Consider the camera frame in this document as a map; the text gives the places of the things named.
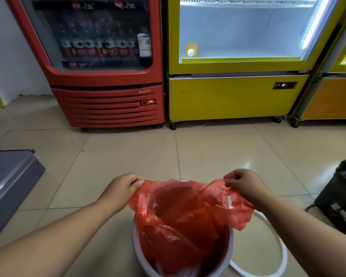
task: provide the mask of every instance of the right arm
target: right arm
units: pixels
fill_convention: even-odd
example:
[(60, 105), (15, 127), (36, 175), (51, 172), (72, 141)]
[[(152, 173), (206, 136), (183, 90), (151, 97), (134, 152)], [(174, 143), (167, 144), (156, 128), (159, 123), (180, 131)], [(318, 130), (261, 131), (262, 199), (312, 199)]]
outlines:
[(346, 277), (346, 235), (274, 195), (254, 171), (236, 169), (226, 184), (263, 212), (309, 276)]

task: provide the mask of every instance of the red door frame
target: red door frame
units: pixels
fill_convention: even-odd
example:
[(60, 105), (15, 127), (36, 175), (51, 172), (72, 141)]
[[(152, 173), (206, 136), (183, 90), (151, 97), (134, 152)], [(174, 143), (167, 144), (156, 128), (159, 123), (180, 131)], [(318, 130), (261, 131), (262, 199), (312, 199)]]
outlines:
[(149, 0), (152, 45), (152, 65), (150, 68), (145, 70), (84, 70), (66, 72), (59, 71), (51, 65), (21, 0), (6, 1), (50, 85), (125, 86), (161, 83), (163, 81), (160, 0)]

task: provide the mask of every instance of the red plastic bag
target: red plastic bag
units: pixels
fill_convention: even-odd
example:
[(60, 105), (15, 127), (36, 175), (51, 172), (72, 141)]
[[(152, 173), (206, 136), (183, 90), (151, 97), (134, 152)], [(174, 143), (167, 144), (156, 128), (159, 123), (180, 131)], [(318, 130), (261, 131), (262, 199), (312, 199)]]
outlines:
[(128, 204), (136, 213), (146, 260), (153, 268), (159, 263), (165, 274), (207, 260), (218, 247), (224, 226), (242, 230), (254, 211), (223, 179), (210, 184), (145, 181)]

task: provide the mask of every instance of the orange illuminated switch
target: orange illuminated switch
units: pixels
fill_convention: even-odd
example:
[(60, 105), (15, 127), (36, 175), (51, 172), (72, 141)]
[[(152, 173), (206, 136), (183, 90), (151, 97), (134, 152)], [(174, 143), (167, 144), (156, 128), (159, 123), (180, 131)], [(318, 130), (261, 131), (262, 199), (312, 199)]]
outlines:
[(186, 46), (186, 56), (187, 57), (197, 57), (197, 43), (189, 43)]
[(141, 105), (149, 105), (149, 104), (155, 104), (155, 99), (150, 99), (150, 100), (142, 100)]

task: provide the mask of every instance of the bottle label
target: bottle label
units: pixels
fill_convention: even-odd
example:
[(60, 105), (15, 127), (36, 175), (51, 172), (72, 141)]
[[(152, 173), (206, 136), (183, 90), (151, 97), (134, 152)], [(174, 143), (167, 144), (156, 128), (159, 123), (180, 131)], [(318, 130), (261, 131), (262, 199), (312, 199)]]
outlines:
[(128, 46), (126, 40), (118, 40), (118, 53), (119, 56), (122, 57), (128, 56)]
[(73, 41), (73, 46), (76, 48), (78, 56), (87, 56), (87, 49), (84, 46), (83, 41), (81, 40)]
[(106, 52), (109, 57), (118, 56), (118, 43), (116, 40), (106, 40), (105, 46), (106, 46)]
[(105, 57), (107, 55), (107, 51), (105, 48), (104, 41), (95, 41), (95, 50), (98, 57)]
[(137, 57), (136, 54), (136, 48), (135, 48), (135, 41), (134, 40), (128, 40), (127, 41), (128, 46), (128, 54), (130, 57)]
[(151, 57), (151, 39), (149, 34), (137, 34), (140, 57)]
[(73, 56), (73, 49), (70, 41), (68, 40), (62, 40), (62, 47), (64, 51), (64, 55), (67, 57), (72, 57)]
[(84, 44), (88, 56), (96, 56), (95, 44), (93, 40), (85, 40)]

